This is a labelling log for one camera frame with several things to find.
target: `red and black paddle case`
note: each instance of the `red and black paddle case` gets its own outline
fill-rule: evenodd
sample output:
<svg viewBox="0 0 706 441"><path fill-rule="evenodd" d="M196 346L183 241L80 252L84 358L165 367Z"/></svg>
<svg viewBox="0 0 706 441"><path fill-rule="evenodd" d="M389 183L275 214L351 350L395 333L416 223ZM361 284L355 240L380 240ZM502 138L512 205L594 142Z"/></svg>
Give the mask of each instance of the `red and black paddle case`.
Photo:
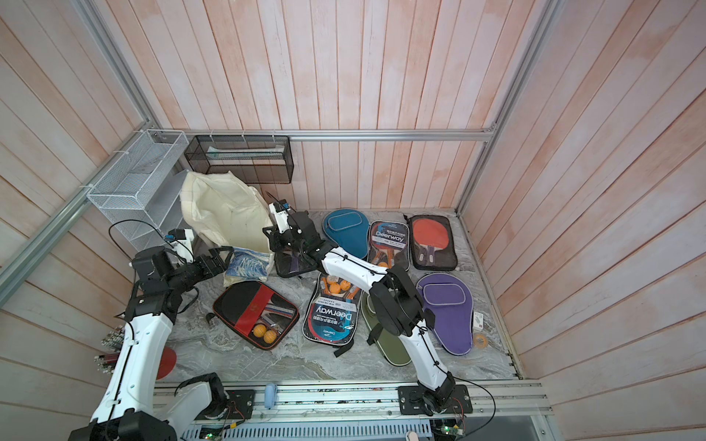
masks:
<svg viewBox="0 0 706 441"><path fill-rule="evenodd" d="M433 215L417 215L412 217L405 216L407 226L409 227L409 251L412 257L412 264L418 270L431 271L453 271L458 266L458 257L456 256L453 245L453 234L451 233L451 223L444 216ZM438 222L445 229L448 245L441 249L432 248L433 263L429 261L430 248L424 244L424 241L418 242L420 239L414 235L414 224L418 220L429 219Z"/></svg>
<svg viewBox="0 0 706 441"><path fill-rule="evenodd" d="M213 312L236 334L265 351L276 347L299 320L292 302L253 280L229 287L213 302Z"/></svg>

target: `white wire mesh basket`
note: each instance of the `white wire mesh basket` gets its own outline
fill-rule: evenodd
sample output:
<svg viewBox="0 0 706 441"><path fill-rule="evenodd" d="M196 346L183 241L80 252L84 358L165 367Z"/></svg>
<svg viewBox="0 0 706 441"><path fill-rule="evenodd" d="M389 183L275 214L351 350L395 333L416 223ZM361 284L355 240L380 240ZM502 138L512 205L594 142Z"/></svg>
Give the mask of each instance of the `white wire mesh basket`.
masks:
<svg viewBox="0 0 706 441"><path fill-rule="evenodd" d="M183 131L143 132L88 192L88 199L111 223L137 219L162 235L182 223L179 192L187 171L170 171L188 145ZM159 245L149 225L123 222L115 226L137 250Z"/></svg>

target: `wooden wall panel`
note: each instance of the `wooden wall panel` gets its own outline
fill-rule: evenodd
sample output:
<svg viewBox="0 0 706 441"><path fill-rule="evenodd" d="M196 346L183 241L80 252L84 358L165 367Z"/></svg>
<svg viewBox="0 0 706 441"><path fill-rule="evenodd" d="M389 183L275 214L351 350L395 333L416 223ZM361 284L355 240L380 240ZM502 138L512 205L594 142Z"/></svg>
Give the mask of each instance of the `wooden wall panel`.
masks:
<svg viewBox="0 0 706 441"><path fill-rule="evenodd" d="M143 120L73 4L27 0L0 5L0 121L5 265ZM93 357L133 277L108 225L89 211L0 311L0 370L13 378L1 424L15 437L40 420L65 440L103 394Z"/></svg>
<svg viewBox="0 0 706 441"><path fill-rule="evenodd" d="M578 3L463 217L567 440L700 439L706 1Z"/></svg>
<svg viewBox="0 0 706 441"><path fill-rule="evenodd" d="M177 3L97 0L164 127L482 128L546 0ZM455 207L480 147L297 144L294 182L262 190L300 208Z"/></svg>

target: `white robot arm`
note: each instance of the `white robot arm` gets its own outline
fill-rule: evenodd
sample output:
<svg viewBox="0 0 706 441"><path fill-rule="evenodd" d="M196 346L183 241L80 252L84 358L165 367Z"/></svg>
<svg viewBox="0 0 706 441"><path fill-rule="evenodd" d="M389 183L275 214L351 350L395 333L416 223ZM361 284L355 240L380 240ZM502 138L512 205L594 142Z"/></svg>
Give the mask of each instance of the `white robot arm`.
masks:
<svg viewBox="0 0 706 441"><path fill-rule="evenodd" d="M419 383L426 388L424 401L431 411L443 409L453 391L453 376L439 359L428 328L433 314L423 311L417 288L407 272L399 267L373 265L323 240L307 212L293 212L285 201L270 204L276 225L264 229L270 249L304 252L314 265L327 274L341 277L371 296L383 328L399 336L405 346Z"/></svg>
<svg viewBox="0 0 706 441"><path fill-rule="evenodd" d="M221 251L229 252L225 261L220 257ZM125 310L125 337L113 376L90 424L74 430L70 441L108 441L118 437L176 440L200 414L206 418L223 417L228 399L214 373L182 383L172 403L159 412L152 408L152 396L181 295L196 283L224 272L231 256L230 247L213 248L210 256L189 256L189 260L182 256L184 264L178 267L171 264L163 246L148 248L135 256L132 265L140 279L133 286ZM137 295L138 287L143 290L141 296Z"/></svg>

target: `marble floor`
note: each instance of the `marble floor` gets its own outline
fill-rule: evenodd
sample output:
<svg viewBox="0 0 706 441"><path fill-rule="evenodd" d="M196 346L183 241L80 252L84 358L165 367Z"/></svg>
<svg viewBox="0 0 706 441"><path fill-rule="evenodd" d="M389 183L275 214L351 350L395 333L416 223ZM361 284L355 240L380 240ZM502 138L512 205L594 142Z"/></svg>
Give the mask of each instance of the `marble floor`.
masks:
<svg viewBox="0 0 706 441"><path fill-rule="evenodd" d="M508 380L515 378L515 369L507 355L496 323L491 314L491 304L469 246L462 232L458 218L452 212L430 211L451 220L455 249L459 265L452 271L465 282L473 295L474 309L484 314L484 334L488 346L473 348L465 356L453 356L445 352L432 337L441 360L451 372L468 380ZM365 212L368 219L384 219L404 222L401 212ZM311 212L310 216L321 229L324 212ZM409 275L413 282L426 272L413 266ZM304 313L311 297L316 272L303 274L301 278L279 278L274 270L266 284L297 304ZM176 351L176 367L162 381L181 382L195 375L216 372L223 381L262 381L277 382L286 380L382 380L414 381L414 366L390 365L376 346L368 346L365 340L368 329L361 320L357 330L355 345L339 358L333 356L334 348L311 342L304 338L299 319L292 331L272 351L262 351L238 337L217 318L206 323L206 314L212 311L213 301L225 290L221 277L198 285L201 295L188 311L179 315L167 346Z"/></svg>

